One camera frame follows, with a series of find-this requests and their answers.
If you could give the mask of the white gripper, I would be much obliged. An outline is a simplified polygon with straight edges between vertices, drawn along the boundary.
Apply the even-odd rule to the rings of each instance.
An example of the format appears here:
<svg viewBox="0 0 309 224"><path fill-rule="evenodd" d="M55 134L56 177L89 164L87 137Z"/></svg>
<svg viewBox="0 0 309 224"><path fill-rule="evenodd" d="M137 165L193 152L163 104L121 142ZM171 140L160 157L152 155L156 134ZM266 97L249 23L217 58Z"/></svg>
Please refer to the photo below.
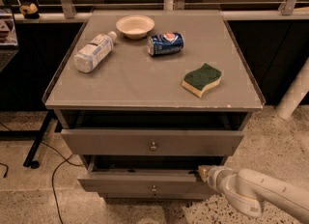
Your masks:
<svg viewBox="0 0 309 224"><path fill-rule="evenodd" d="M207 182L209 187L225 196L236 195L235 179L237 173L224 166L200 165L198 173L203 182Z"/></svg>

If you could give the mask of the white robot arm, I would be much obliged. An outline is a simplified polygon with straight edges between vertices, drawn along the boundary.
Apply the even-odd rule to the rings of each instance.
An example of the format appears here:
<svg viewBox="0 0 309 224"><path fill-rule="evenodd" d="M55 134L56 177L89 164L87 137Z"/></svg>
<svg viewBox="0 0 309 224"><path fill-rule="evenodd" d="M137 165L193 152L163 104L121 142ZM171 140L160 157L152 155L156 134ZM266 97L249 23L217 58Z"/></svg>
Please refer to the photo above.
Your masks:
<svg viewBox="0 0 309 224"><path fill-rule="evenodd" d="M309 224L308 190L250 169L235 172L225 166L200 165L198 172L212 190L249 217L261 217L269 202L301 224Z"/></svg>

